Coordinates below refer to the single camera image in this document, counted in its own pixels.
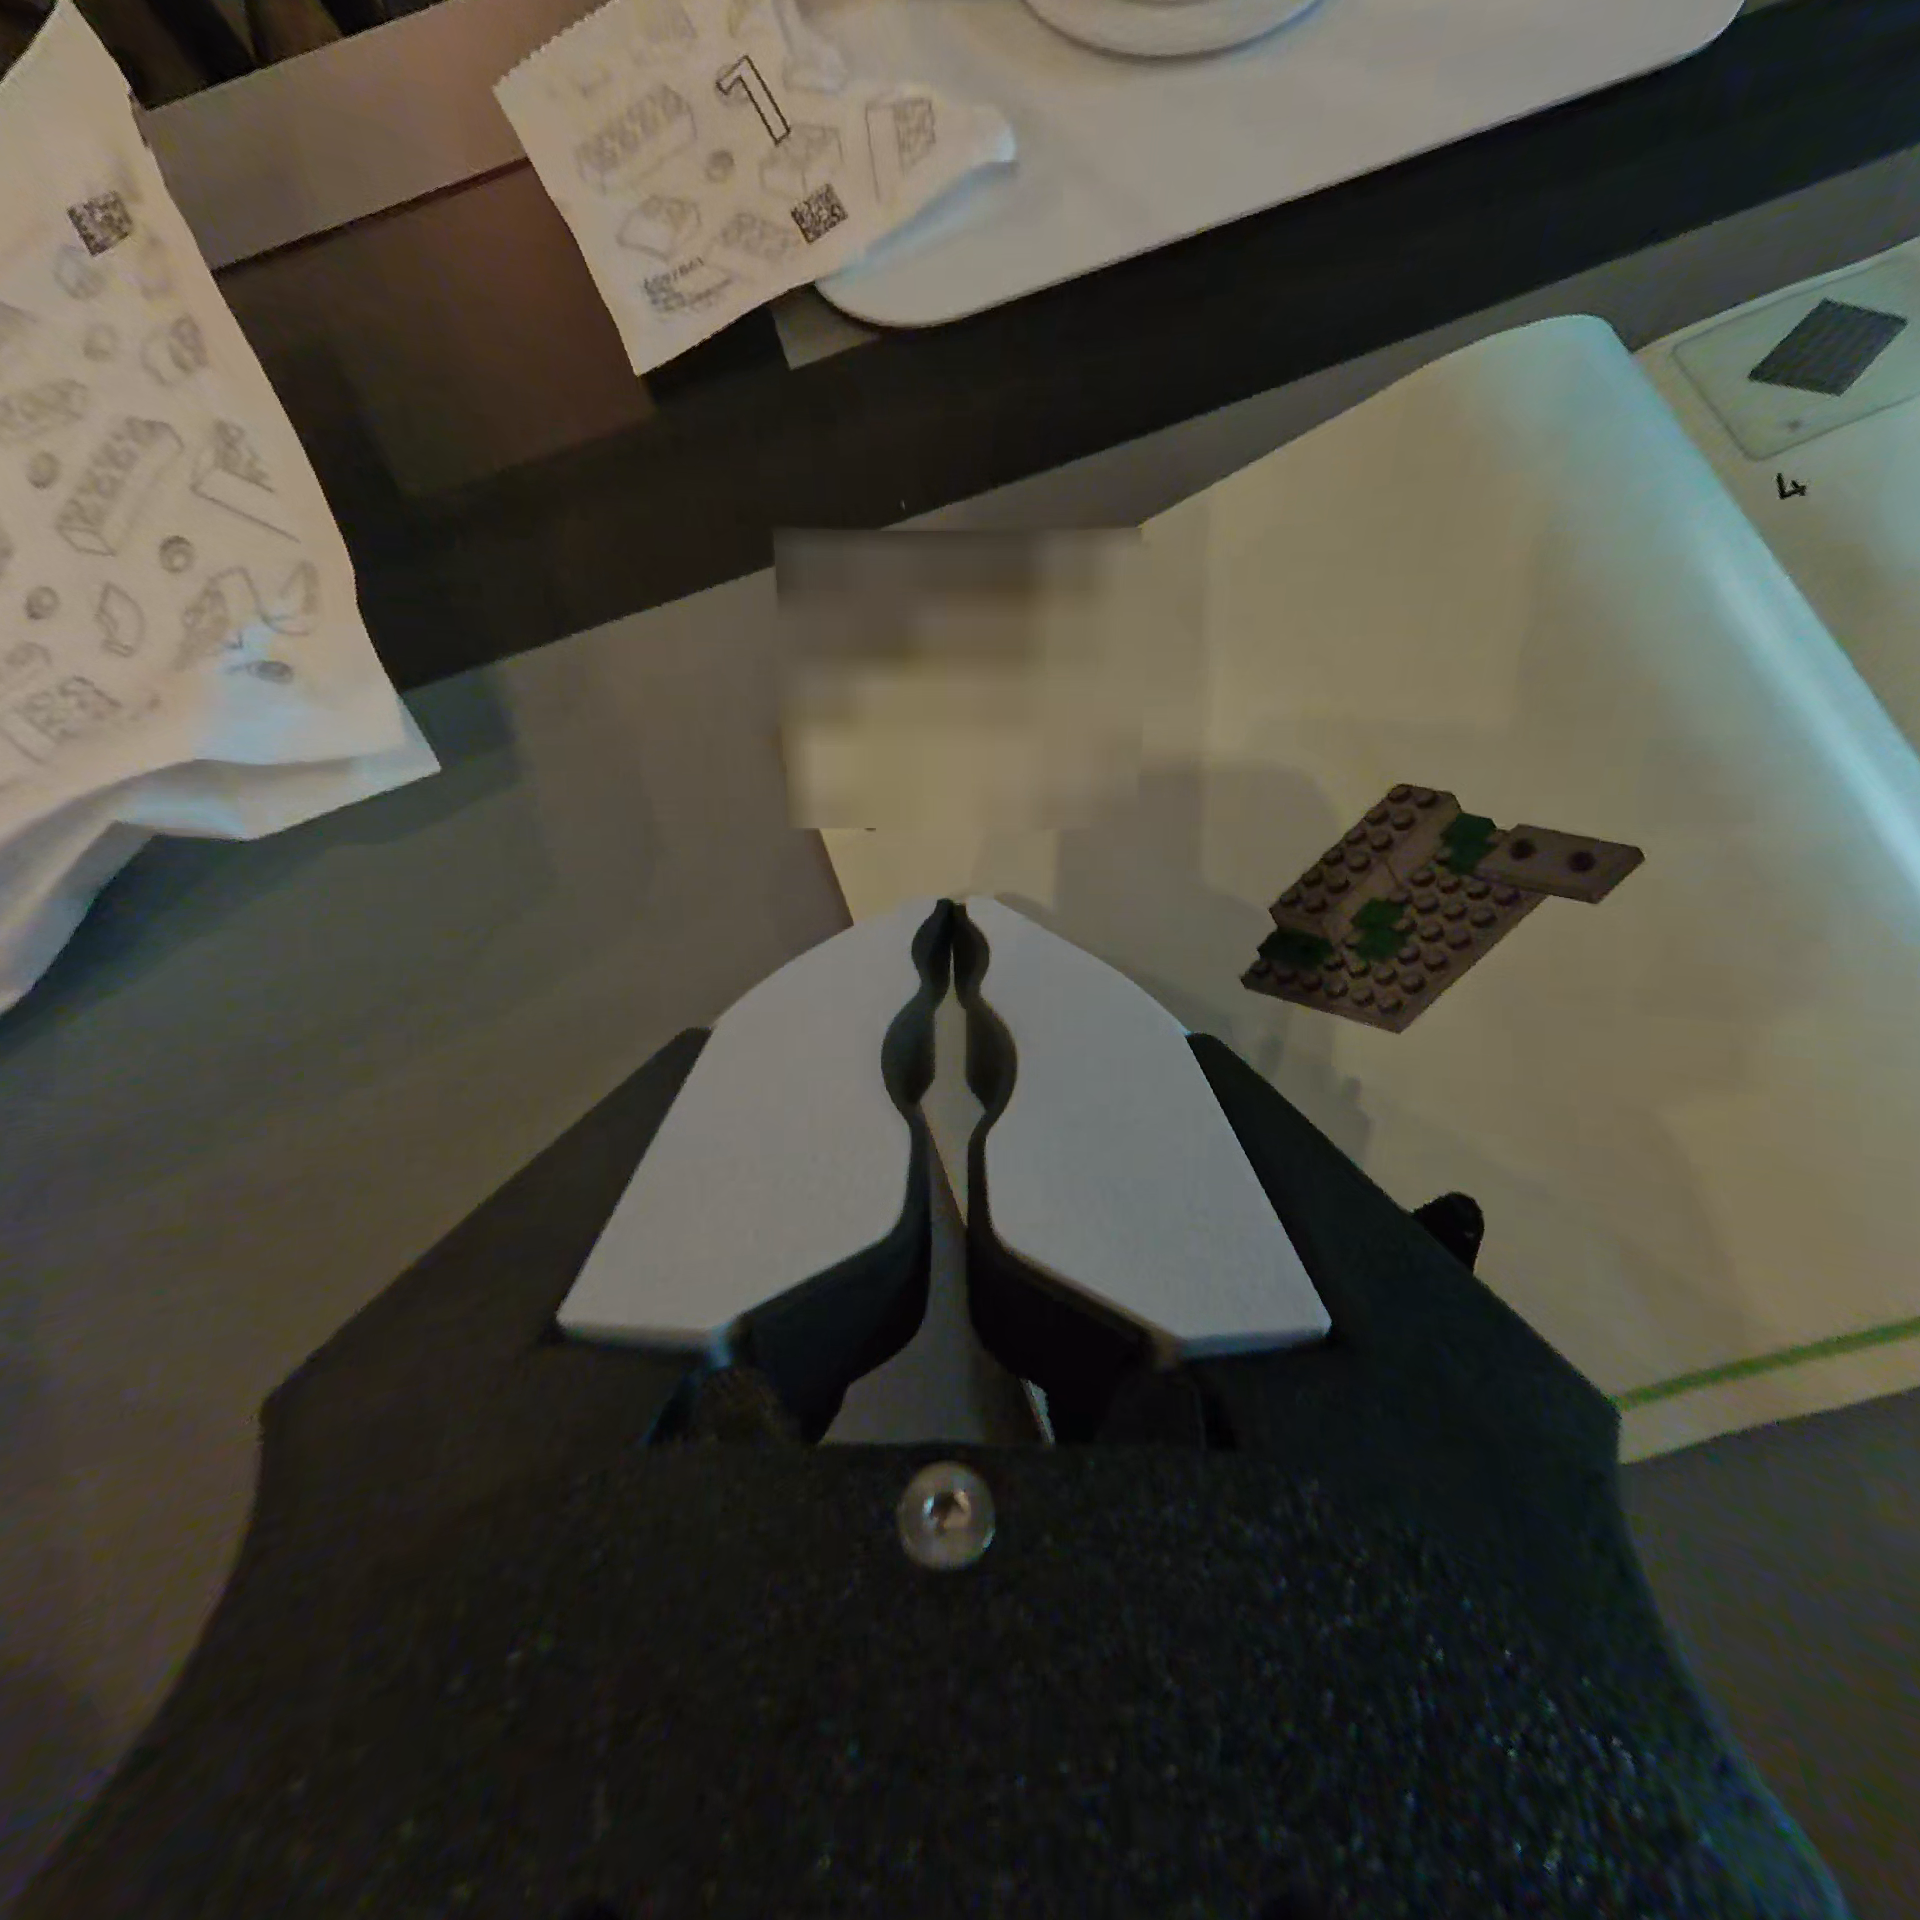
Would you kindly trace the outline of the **white printed paper bag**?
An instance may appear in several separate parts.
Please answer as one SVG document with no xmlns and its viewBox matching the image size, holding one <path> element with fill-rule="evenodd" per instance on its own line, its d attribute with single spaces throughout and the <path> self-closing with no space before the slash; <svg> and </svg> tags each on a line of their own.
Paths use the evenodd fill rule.
<svg viewBox="0 0 1920 1920">
<path fill-rule="evenodd" d="M 640 376 L 1018 158 L 995 108 L 854 70 L 789 2 L 604 5 L 493 96 Z"/>
<path fill-rule="evenodd" d="M 3 1008 L 155 839 L 246 844 L 441 764 L 346 537 L 163 180 L 52 5 L 3 87 Z"/>
</svg>

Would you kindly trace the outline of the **grey desk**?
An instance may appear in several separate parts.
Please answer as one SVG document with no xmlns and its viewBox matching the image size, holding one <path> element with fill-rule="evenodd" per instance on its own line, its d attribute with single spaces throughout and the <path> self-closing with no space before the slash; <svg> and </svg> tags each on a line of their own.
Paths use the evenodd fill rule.
<svg viewBox="0 0 1920 1920">
<path fill-rule="evenodd" d="M 5 1913 L 193 1649 L 257 1413 L 846 908 L 752 574 L 409 694 L 441 770 L 163 839 L 5 1014 Z"/>
</svg>

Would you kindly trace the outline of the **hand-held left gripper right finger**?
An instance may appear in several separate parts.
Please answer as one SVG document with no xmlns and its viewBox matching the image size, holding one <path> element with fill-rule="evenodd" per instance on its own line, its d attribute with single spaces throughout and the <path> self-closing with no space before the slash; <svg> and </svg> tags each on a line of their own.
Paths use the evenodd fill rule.
<svg viewBox="0 0 1920 1920">
<path fill-rule="evenodd" d="M 1126 974 L 964 901 L 979 1127 L 970 1223 L 1161 1352 L 1310 1346 L 1331 1313 L 1212 1090 L 1194 1032 Z"/>
</svg>

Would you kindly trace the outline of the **building instruction booklet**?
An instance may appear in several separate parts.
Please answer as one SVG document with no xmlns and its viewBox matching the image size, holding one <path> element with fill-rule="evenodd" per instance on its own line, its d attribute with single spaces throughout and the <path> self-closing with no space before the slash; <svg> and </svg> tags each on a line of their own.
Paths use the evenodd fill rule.
<svg viewBox="0 0 1920 1920">
<path fill-rule="evenodd" d="M 1219 1032 L 1656 1456 L 1915 1390 L 1915 242 L 1637 344 L 1508 327 L 1094 543 L 878 614 L 789 814 L 854 916 L 1005 895 Z M 1398 1036 L 1241 988 L 1392 784 L 1641 850 Z"/>
</svg>

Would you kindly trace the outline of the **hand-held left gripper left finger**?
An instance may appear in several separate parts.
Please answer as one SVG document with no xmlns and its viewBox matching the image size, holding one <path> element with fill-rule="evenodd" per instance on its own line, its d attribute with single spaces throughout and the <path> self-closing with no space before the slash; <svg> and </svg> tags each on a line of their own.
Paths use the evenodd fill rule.
<svg viewBox="0 0 1920 1920">
<path fill-rule="evenodd" d="M 909 901 L 720 1014 L 560 1305 L 568 1337 L 720 1341 L 902 1223 L 952 935 L 952 901 Z"/>
</svg>

